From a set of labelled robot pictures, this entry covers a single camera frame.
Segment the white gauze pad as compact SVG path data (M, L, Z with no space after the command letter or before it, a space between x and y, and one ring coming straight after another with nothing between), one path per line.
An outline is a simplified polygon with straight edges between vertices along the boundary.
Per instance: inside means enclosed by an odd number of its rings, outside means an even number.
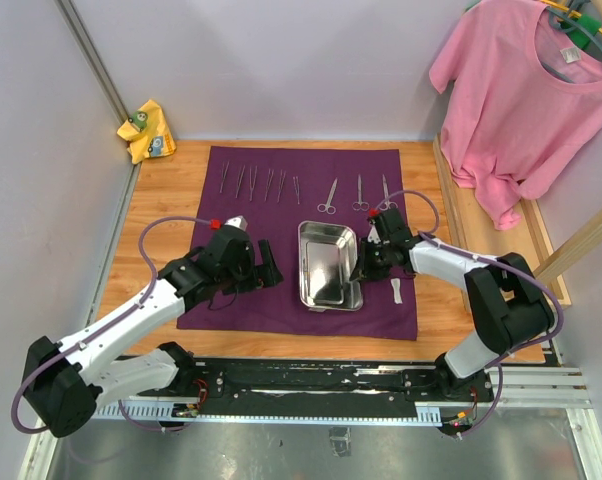
M395 304L402 304L402 294L401 294L401 280L399 278L392 278L390 280L392 291L393 291L393 301Z

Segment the steel instrument tray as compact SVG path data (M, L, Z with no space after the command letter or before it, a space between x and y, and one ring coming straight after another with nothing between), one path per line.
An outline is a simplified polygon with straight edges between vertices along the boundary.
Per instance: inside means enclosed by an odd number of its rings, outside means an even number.
M355 232L344 225L304 221L298 226L299 291L301 302L310 310L358 311L363 294L350 274L358 258ZM303 281L303 259L308 258L310 288Z

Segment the steel scissors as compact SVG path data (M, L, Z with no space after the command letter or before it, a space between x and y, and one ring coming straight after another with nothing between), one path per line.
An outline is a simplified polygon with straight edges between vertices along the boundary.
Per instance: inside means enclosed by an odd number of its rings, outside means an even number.
M360 174L357 175L357 197L352 203L354 211L368 211L370 206L363 198L363 180Z
M326 200L323 203L317 205L317 211L320 213L325 213L328 215L333 215L336 213L336 207L332 204L334 195L336 193L338 186L338 179L335 178L330 187L329 193L327 195Z
M388 183L387 183L387 179L386 179L385 175L382 175L382 188L383 188L384 198L383 198L383 201L381 202L381 204L379 205L379 209L381 211L386 211L391 208L397 208L398 204L395 201L393 201L392 199L390 199L389 187L388 187Z

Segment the purple surgical wrap cloth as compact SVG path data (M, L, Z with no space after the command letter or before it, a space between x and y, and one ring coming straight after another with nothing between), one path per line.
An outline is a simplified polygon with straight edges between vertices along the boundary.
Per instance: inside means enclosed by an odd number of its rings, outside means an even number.
M219 194L223 164L231 162L223 194ZM235 199L237 174L245 165L243 184ZM249 201L249 169L258 167L253 201ZM275 170L267 202L264 191L268 169ZM280 171L286 180L280 204L277 189ZM303 221L345 225L357 236L370 230L367 215L354 211L357 175L363 180L363 198L370 206L383 200L382 175L389 192L402 187L400 154L397 150L332 150L232 148L210 150L206 178L197 216L219 219L242 215L252 241L269 241L284 280L267 288L237 296L215 297L211 309L203 306L182 315L181 329L254 331L316 336L365 336L393 340L414 340L418 334L414 282L401 270L403 303L395 304L390 280L366 282L362 286L363 306L354 312L310 311L300 300L298 226ZM293 176L300 179L301 205L297 205ZM329 193L333 180L338 186L332 204L336 213L317 211Z

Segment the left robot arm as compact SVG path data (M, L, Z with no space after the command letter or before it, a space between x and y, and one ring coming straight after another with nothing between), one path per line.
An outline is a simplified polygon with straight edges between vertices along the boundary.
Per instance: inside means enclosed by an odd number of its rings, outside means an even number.
M153 268L149 284L100 321L57 342L33 342L17 397L63 438L115 401L150 390L187 394L201 382L193 356L177 343L127 360L121 354L217 293L237 296L282 280L268 241L253 243L244 229L224 224L205 246Z

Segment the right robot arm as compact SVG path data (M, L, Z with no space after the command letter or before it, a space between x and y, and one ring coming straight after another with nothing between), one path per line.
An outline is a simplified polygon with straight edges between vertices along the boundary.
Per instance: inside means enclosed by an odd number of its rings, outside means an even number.
M368 222L372 236L360 240L353 280L380 281L401 268L467 294L474 330L435 361L434 387L444 399L458 399L478 373L554 326L543 285L521 255L485 257L431 234L415 235L396 208L373 210Z

